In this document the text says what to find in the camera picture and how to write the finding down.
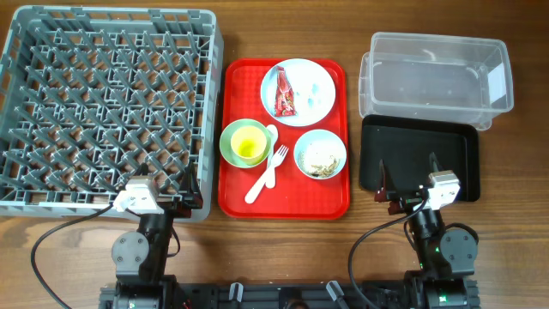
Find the rice food scraps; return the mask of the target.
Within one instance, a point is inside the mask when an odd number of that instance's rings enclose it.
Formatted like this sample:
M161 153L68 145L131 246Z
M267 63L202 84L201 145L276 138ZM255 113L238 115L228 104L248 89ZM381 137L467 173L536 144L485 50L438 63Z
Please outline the rice food scraps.
M299 154L299 166L305 174L313 178L330 177L339 164L340 158L320 143L309 144Z

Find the red snack wrapper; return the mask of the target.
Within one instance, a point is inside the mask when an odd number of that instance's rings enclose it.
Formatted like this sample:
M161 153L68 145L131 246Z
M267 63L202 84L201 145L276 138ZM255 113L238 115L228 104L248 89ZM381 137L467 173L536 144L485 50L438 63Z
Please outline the red snack wrapper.
M274 111L276 117L295 116L297 111L294 105L294 92L287 80L284 68L277 66L277 88L275 92Z

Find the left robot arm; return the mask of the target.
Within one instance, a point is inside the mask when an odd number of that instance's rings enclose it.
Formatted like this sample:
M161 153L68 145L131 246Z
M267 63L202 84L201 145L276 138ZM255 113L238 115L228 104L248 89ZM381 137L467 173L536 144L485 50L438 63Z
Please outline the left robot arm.
M157 182L141 164L121 190L113 206L118 212L139 217L135 232L122 234L112 245L116 266L116 285L100 292L100 308L191 308L190 298L174 275L165 273L171 239L178 236L173 228L177 218L188 218L203 204L193 166L184 169L182 200L160 198Z

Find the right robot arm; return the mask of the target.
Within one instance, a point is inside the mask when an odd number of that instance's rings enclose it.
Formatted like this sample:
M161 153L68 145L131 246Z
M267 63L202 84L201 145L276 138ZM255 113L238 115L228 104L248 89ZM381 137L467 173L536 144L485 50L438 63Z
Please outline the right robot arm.
M418 270L409 270L395 282L366 283L363 289L380 308L474 308L478 292L471 291L468 277L474 274L479 236L462 223L443 221L441 208L451 205L461 189L454 172L444 171L437 157L429 155L431 173L427 185L416 191L398 191L389 169L381 173L374 197L388 202L390 215L405 215L405 235L414 249Z

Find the green bowl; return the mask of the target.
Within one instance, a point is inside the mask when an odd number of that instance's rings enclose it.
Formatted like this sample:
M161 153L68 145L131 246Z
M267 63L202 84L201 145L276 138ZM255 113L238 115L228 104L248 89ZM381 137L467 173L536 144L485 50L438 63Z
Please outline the green bowl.
M245 165L232 151L231 149L231 137L232 137L232 134L239 128L243 127L243 126L246 126L246 125L252 125L252 126L256 126L258 128L261 128L263 129L263 131L266 133L267 135L267 140L268 140L268 144L267 144L267 148L265 150L265 153L263 154L263 157L262 159L256 164L256 165L252 165L252 166L247 166ZM269 131L267 130L267 128L259 123L258 121L256 120L253 120L253 119L248 119L248 118L243 118L243 119L239 119L239 120L236 120L232 123L230 123L224 130L223 132L221 133L221 136L220 136L220 152L221 152L221 155L222 157L225 159L225 161L227 161L230 165L234 166L234 167L238 167L238 168L252 168L252 167L256 167L258 166L260 163L262 163L266 158L267 158L267 154L268 154L268 151L270 149L270 133Z

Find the light blue bowl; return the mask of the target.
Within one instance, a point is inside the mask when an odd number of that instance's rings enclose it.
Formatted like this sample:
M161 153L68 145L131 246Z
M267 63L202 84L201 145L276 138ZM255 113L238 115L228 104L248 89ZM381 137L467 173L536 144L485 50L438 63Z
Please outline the light blue bowl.
M344 142L329 130L309 130L295 143L293 158L299 171L316 180L331 179L347 163Z

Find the yellow cup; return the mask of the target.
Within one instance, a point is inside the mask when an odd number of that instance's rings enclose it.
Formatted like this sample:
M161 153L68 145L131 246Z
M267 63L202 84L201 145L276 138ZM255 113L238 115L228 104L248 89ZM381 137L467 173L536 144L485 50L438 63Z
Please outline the yellow cup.
M252 125L237 129L231 137L233 153L247 166L256 165L262 159L267 144L263 129Z

